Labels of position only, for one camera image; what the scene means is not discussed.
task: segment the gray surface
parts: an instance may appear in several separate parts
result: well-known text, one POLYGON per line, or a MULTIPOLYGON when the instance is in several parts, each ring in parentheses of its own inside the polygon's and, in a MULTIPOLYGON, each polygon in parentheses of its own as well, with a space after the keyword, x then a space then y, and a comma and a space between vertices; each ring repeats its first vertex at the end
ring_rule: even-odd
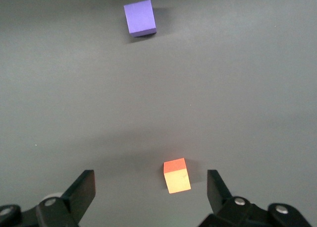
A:
POLYGON ((95 169, 81 226, 197 226, 207 169, 317 224, 317 0, 0 0, 0 203, 23 210, 95 169), (169 195, 164 161, 188 160, 169 195))

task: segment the screw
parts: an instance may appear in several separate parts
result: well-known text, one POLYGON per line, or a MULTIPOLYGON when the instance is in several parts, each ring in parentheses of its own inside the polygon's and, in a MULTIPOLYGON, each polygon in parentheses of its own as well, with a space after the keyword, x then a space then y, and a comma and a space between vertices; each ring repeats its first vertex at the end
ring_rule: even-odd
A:
POLYGON ((44 205, 45 205, 45 206, 51 206, 52 204, 55 203, 55 201, 56 201, 55 198, 50 199, 50 200, 47 200, 44 205))
POLYGON ((288 214, 288 210, 286 209, 286 207, 284 206, 276 206, 275 209, 279 212, 279 213, 282 213, 282 214, 288 214))
POLYGON ((6 208, 0 212, 0 216, 5 216, 5 215, 9 214, 11 211, 12 211, 12 207, 6 208))
POLYGON ((242 198, 236 198, 234 202, 239 206, 244 206, 246 202, 242 198))

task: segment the purple cube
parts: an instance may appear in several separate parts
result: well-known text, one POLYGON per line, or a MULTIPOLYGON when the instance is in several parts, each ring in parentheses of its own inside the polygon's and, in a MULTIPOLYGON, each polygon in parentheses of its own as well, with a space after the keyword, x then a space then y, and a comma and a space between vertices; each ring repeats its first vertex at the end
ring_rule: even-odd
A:
POLYGON ((151 0, 140 1, 124 6, 129 33, 133 37, 157 32, 151 0))

